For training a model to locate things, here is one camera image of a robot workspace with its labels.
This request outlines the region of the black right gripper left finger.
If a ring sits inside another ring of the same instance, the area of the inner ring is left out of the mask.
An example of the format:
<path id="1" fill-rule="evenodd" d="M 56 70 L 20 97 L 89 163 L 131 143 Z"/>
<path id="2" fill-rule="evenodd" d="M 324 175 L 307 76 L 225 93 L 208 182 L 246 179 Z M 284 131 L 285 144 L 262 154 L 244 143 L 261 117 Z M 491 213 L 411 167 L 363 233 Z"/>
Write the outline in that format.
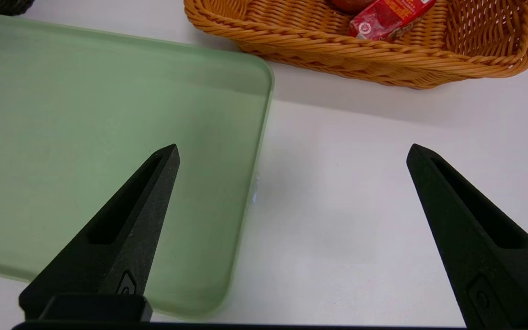
<path id="1" fill-rule="evenodd" d="M 19 295 L 26 321 L 149 321 L 144 298 L 180 157 L 154 152 Z"/>

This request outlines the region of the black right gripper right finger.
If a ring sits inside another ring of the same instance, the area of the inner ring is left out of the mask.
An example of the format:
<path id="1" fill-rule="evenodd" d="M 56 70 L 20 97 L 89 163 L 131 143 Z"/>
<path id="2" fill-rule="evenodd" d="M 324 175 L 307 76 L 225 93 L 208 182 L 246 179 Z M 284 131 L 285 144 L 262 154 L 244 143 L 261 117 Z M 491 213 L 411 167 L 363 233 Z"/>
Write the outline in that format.
<path id="1" fill-rule="evenodd" d="M 528 234 L 438 153 L 407 167 L 468 328 L 528 328 Z"/>

